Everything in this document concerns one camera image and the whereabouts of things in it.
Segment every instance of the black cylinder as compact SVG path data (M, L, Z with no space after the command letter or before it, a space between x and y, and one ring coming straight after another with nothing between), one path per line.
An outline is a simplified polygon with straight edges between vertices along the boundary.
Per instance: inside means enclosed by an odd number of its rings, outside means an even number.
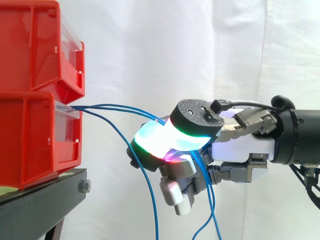
M320 110L285 110L277 118L272 162L320 165Z

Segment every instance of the green light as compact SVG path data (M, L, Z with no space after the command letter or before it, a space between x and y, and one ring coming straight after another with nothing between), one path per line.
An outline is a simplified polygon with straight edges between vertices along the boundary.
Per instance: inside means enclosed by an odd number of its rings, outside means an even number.
M209 136L190 136L173 126L170 118L164 125L167 140L171 148L178 151L195 151L206 145L211 137Z
M134 141L148 153L162 159L170 150L164 128L156 121L147 122L135 134Z

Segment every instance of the black metal table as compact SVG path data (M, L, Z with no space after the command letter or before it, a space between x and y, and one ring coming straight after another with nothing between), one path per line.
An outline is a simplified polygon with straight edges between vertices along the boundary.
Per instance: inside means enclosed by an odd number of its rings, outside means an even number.
M0 196L0 240L60 238L64 217L90 190L86 169L26 190Z

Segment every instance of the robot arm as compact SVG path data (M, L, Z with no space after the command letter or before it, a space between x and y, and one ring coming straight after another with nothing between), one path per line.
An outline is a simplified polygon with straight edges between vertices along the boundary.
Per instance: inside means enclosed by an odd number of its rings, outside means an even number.
M301 164L299 173L309 179L304 185L310 196L314 194L311 187L318 183L320 111L295 110L293 103L281 96L274 97L271 104L182 100L166 118L165 126L146 123L131 146L146 169L160 169L163 196L178 215L188 214L194 195L206 188L188 151L200 151L212 184L222 180L249 183L266 172L267 160L290 165L296 172L292 164ZM144 147L143 137L148 147ZM223 163L212 165L214 161ZM320 202L314 195L311 199Z

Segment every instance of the cable connector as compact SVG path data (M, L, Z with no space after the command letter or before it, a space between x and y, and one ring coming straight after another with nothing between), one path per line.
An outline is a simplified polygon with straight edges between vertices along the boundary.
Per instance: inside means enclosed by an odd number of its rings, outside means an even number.
M220 114L223 111L227 111L228 109L232 108L230 105L230 101L223 100L223 99L216 99L211 103L210 108L214 111L215 114Z

